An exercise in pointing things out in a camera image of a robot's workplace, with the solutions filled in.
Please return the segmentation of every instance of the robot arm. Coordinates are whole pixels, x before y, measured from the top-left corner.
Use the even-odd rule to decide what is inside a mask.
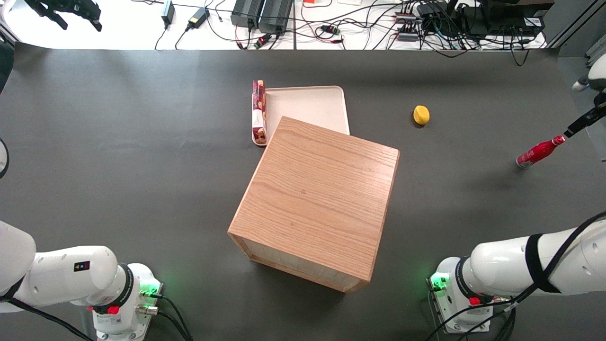
[[[57,12],[74,13],[93,25],[101,32],[102,25],[99,23],[101,9],[92,0],[25,0],[39,16],[46,16],[56,22],[62,29],[67,30],[67,23]]]
[[[449,257],[428,280],[447,333],[465,333],[493,314],[487,303],[509,300],[536,285],[535,295],[606,291],[606,220],[573,240],[554,271],[544,270],[577,228],[477,245],[470,257]],[[477,331],[489,330],[490,322]]]
[[[463,277],[473,291],[491,296],[517,295],[535,282],[532,260],[545,269],[556,251],[575,229],[542,235],[537,241],[529,237],[515,238],[475,247],[463,265]],[[590,225],[573,245],[549,277],[545,290],[535,294],[577,295],[592,291],[606,291],[606,221]]]
[[[589,88],[599,92],[593,99],[594,108],[581,115],[581,117],[568,126],[568,129],[564,132],[566,137],[572,137],[582,129],[591,126],[606,116],[606,93],[604,93],[604,89],[606,89],[606,55],[601,56],[593,64],[587,77],[579,78],[572,87],[576,92]]]
[[[61,302],[87,306],[97,336],[104,340],[143,340],[149,315],[157,313],[161,284],[143,264],[118,263],[105,246],[77,246],[36,252],[33,238],[0,221],[0,313]]]

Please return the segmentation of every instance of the white tray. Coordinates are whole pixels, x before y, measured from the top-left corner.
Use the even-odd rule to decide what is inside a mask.
[[[282,116],[349,135],[345,95],[339,86],[280,87],[265,89],[267,140]]]

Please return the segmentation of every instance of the white table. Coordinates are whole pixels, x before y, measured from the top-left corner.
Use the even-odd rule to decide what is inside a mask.
[[[185,4],[192,6],[204,6],[203,0],[173,0],[176,4]],[[225,12],[214,11],[215,6],[220,0],[206,0],[207,6],[210,8],[210,18],[207,22],[199,29],[193,29],[188,31],[178,48],[181,50],[192,49],[192,50],[234,50],[238,49],[235,42],[226,41],[217,37],[211,30],[225,38],[235,38],[235,27],[230,21],[230,12],[233,9],[235,0],[225,0],[219,7],[219,10]],[[316,0],[315,5],[326,5],[330,0]],[[368,21],[374,22],[383,12],[388,10],[390,4],[396,4],[397,0],[380,0],[377,4],[386,4],[385,6],[373,7],[370,9],[370,16]],[[467,2],[473,4],[473,0],[461,0],[461,2]],[[363,0],[362,6],[369,6],[372,3],[371,0]],[[42,47],[49,47],[55,49],[127,49],[127,50],[145,50],[153,49],[156,41],[164,31],[164,25],[160,14],[162,11],[162,4],[148,5],[143,2],[133,2],[131,0],[98,0],[98,4],[101,8],[101,24],[103,29],[101,32],[97,32],[93,26],[86,20],[69,13],[60,13],[60,15],[68,23],[69,27],[66,31],[61,29],[57,23],[49,20],[48,18],[39,17],[23,0],[8,0],[7,3],[2,7],[2,20],[10,27],[13,33],[23,42],[33,44]],[[302,0],[295,0],[293,6],[293,14],[297,19],[301,19],[301,7]],[[335,18],[340,15],[344,15],[348,12],[361,8],[360,6],[340,4],[337,0],[328,7],[320,8],[304,8],[303,15],[308,21],[326,21],[328,19]],[[397,6],[393,10],[389,10],[386,15],[392,15],[400,6]],[[187,21],[197,11],[195,7],[183,7],[175,6],[175,17],[173,18],[173,24],[169,27],[167,32],[164,34],[158,44],[159,50],[170,50],[175,49],[175,42],[179,39],[179,36],[183,33]],[[358,12],[347,15],[348,18],[355,19],[357,21],[366,21],[368,9],[360,10]],[[373,27],[370,31],[370,37],[368,36],[368,29],[355,27],[351,24],[341,25],[342,34],[345,38],[344,44],[348,50],[361,50],[366,45],[367,49],[372,49],[377,46],[377,49],[385,49],[387,44],[387,38],[381,39],[388,32],[387,27],[393,25],[393,18],[383,17],[378,22],[380,25],[385,27]],[[320,23],[311,24],[313,28],[321,25]],[[291,20],[288,24],[289,29],[293,28],[293,21]],[[302,22],[296,21],[297,33],[305,35],[312,35],[310,27]],[[252,32],[252,37],[259,37],[262,35],[258,30]],[[248,30],[246,28],[238,28],[238,37],[245,39],[248,36]],[[280,37],[273,49],[293,49],[294,48],[295,36],[292,33]],[[498,40],[502,40],[507,43],[511,41],[511,37],[499,37]],[[422,46],[424,50],[441,49],[442,45],[449,49],[447,42],[440,42],[440,38],[437,36],[431,36],[427,38],[429,43],[425,43]],[[525,48],[536,49],[543,46],[545,38],[543,35],[539,35],[534,41],[527,44]],[[332,49],[338,50],[343,49],[340,44],[330,44],[326,42],[318,41],[314,38],[304,37],[300,34],[296,35],[296,48],[299,50],[322,50]],[[489,44],[483,46],[482,49],[495,49],[499,48],[498,44]],[[419,42],[399,42],[396,41],[392,46],[392,50],[409,49],[418,50]]]

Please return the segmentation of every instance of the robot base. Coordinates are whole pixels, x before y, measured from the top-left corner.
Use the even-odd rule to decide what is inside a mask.
[[[125,305],[120,310],[132,312],[132,323],[128,327],[121,326],[128,320],[121,315],[96,314],[93,312],[93,322],[97,329],[98,340],[107,341],[143,341],[152,316],[139,312],[138,307],[156,306],[158,300],[141,295],[142,291],[160,293],[162,283],[152,274],[152,271],[143,264],[132,263],[128,267],[133,272],[133,290]]]
[[[459,257],[449,257],[443,260],[427,280],[427,285],[433,297],[433,306],[438,314],[440,323],[448,320],[457,312],[472,306],[469,299],[463,295],[455,279],[455,269],[459,263]],[[482,307],[464,312],[446,323],[447,334],[460,334],[469,331],[478,323],[489,318],[493,314],[493,307]],[[476,328],[472,333],[487,332],[490,321]]]

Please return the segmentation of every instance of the label sticker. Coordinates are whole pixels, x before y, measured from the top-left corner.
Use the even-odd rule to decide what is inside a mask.
[[[97,324],[111,324],[111,325],[119,325],[122,323],[122,315],[99,315],[97,314]]]
[[[90,260],[86,262],[74,263],[74,272],[86,271],[90,269]]]
[[[541,20],[539,18],[524,18],[524,24],[526,26],[541,27]]]

